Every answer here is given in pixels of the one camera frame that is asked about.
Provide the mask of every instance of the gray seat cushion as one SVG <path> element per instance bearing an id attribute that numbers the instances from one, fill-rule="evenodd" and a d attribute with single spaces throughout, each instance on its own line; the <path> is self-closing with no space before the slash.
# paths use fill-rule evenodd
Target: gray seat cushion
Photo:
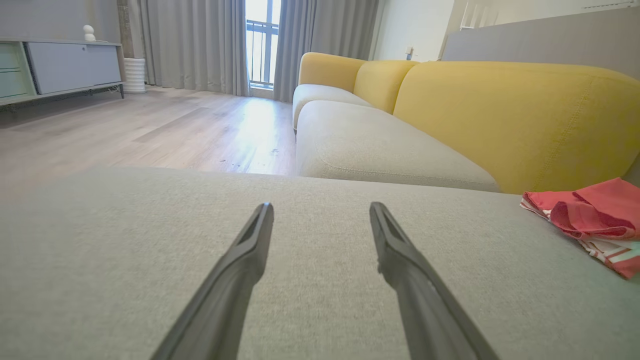
<path id="1" fill-rule="evenodd" d="M 359 98 L 347 90 L 335 88 L 333 86 L 302 84 L 296 87 L 293 93 L 293 129 L 298 128 L 298 116 L 302 108 L 311 101 L 330 100 L 347 102 L 362 106 L 371 106 L 368 102 Z"/>
<path id="2" fill-rule="evenodd" d="M 499 192 L 487 171 L 382 110 L 314 101 L 300 113 L 298 175 Z"/>
<path id="3" fill-rule="evenodd" d="M 636 157 L 636 160 L 622 178 L 640 188 L 640 155 Z"/>
<path id="4" fill-rule="evenodd" d="M 0 207 L 0 359 L 148 359 L 255 206 L 275 222 L 238 359 L 408 359 L 384 202 L 503 359 L 635 359 L 640 284 L 501 193 L 163 168 Z"/>

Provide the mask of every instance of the cabinet drawer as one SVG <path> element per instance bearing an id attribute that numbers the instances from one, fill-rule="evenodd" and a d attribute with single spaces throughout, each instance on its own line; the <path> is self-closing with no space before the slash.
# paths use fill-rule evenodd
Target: cabinet drawer
<path id="1" fill-rule="evenodd" d="M 22 75 L 21 71 L 0 72 L 0 97 L 26 94 Z"/>
<path id="2" fill-rule="evenodd" d="M 14 44 L 0 44 L 0 69 L 19 69 L 17 46 Z"/>

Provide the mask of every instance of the red cloth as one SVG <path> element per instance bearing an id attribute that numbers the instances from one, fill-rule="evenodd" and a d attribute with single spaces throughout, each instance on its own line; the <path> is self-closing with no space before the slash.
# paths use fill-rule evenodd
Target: red cloth
<path id="1" fill-rule="evenodd" d="M 640 272 L 640 188 L 617 178 L 574 192 L 525 192 L 520 204 L 627 279 Z"/>

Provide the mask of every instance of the wooden floor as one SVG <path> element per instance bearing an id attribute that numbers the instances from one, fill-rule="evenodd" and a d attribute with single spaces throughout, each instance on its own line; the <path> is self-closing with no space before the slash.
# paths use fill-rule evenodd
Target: wooden floor
<path id="1" fill-rule="evenodd" d="M 291 104 L 149 87 L 0 112 L 0 192 L 94 166 L 293 175 Z"/>

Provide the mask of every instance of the gray wall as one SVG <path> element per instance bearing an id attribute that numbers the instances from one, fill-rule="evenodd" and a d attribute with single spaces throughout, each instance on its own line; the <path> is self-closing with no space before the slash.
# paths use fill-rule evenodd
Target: gray wall
<path id="1" fill-rule="evenodd" d="M 442 60 L 590 65 L 640 79 L 640 7 L 459 31 Z"/>
<path id="2" fill-rule="evenodd" d="M 0 37 L 84 40 L 85 24 L 120 42 L 116 0 L 0 0 Z"/>

